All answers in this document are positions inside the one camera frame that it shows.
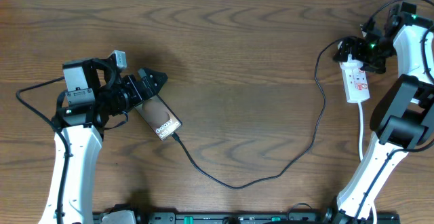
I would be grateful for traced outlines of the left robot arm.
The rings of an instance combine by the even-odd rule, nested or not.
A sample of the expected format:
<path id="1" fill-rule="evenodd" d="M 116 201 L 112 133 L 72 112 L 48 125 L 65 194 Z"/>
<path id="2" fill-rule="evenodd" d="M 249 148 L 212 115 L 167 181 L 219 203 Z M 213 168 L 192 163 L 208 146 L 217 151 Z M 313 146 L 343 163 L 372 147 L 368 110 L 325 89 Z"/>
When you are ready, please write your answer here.
<path id="1" fill-rule="evenodd" d="M 94 175 L 109 117 L 127 115 L 159 93 L 168 77 L 141 68 L 139 78 L 121 76 L 125 63 L 115 56 L 63 64 L 67 89 L 58 97 L 56 156 L 41 223 L 92 223 Z"/>

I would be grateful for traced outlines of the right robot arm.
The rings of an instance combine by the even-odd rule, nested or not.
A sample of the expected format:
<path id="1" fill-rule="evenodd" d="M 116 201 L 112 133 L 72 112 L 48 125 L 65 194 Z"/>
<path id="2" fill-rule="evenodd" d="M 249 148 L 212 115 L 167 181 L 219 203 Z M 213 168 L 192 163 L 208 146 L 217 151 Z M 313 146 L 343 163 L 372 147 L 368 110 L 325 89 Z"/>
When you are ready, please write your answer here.
<path id="1" fill-rule="evenodd" d="M 389 175 L 409 153 L 433 146 L 433 21 L 416 13 L 414 1 L 386 3 L 383 30 L 370 16 L 361 37 L 335 42 L 348 102 L 368 99 L 366 73 L 385 73 L 389 57 L 397 57 L 399 77 L 375 107 L 368 149 L 322 223 L 379 223 L 374 200 Z"/>

